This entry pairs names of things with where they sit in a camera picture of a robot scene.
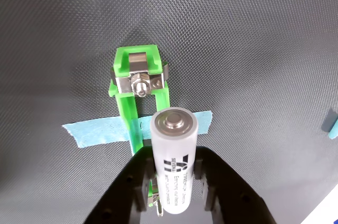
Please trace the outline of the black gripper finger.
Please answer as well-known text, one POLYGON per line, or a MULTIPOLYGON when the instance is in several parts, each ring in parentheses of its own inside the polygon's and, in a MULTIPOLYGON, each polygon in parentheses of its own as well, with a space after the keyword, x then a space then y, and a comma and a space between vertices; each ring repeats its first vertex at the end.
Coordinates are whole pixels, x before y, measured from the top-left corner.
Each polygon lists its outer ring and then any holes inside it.
POLYGON ((140 223, 154 177, 153 150, 144 146, 125 165, 84 223, 140 223))
POLYGON ((275 223, 263 198, 218 154, 196 148, 195 179, 201 181, 204 210, 213 223, 275 223))

